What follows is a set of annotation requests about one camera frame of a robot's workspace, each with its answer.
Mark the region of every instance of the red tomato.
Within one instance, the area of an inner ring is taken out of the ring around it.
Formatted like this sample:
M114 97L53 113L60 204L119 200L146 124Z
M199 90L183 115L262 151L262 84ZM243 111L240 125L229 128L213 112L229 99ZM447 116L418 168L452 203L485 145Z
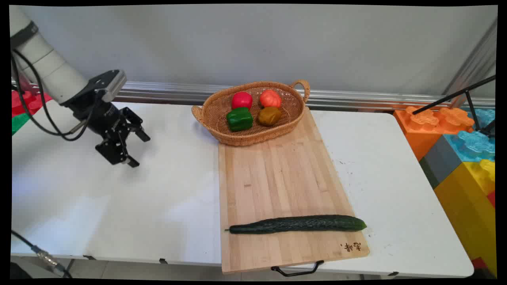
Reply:
M232 109L245 107L248 108L250 111L250 108L252 107L252 96L246 92L238 92L232 96Z
M264 90L261 94L261 104L264 107L277 107L282 105L282 98L274 90Z

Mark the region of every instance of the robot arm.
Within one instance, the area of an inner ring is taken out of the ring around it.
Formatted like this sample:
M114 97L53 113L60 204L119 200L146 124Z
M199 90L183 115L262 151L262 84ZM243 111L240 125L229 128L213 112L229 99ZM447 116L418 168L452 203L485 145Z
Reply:
M150 137L141 126L142 119L132 110L118 110L111 103L127 80L125 73L119 69L109 70L86 80L45 41L37 26L19 7L9 5L9 21L11 51L15 51L15 64L11 70L20 75L20 86L17 87L29 90L25 75L30 81L37 82L57 103L73 111L73 116L81 121L79 127L89 128L102 136L102 142L95 149L111 164L121 162L131 167L139 166L127 152L127 136L134 132L142 141L148 141Z

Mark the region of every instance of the toy vegetable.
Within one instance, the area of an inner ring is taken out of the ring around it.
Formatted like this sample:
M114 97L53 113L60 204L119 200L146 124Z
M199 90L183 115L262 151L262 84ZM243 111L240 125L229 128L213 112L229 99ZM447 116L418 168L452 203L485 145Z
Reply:
M232 109L246 107L248 110L252 107L252 96L246 92L238 92L232 96Z
M230 111L226 118L229 128L233 132L250 129L254 123L254 118L246 107L239 107Z
M274 125L282 116L282 112L277 107L266 107L259 112L259 123L265 126Z
M277 107L280 108L282 99L280 95L273 90L264 90L261 94L261 104L264 107Z

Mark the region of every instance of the green bell pepper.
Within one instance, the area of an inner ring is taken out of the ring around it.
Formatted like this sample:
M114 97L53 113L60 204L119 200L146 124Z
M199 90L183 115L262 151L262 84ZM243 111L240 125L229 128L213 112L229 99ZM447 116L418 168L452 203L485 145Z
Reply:
M254 123L254 118L246 107L232 110L227 114L226 118L229 128L233 132L250 129Z

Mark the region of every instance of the orange tomato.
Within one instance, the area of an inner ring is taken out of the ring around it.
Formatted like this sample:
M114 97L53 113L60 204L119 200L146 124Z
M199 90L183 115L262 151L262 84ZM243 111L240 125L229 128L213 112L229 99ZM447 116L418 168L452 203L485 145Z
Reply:
M264 90L262 92L261 97L261 104L264 107L277 107L280 108L282 105L282 99L280 98L280 95L276 93L274 90Z

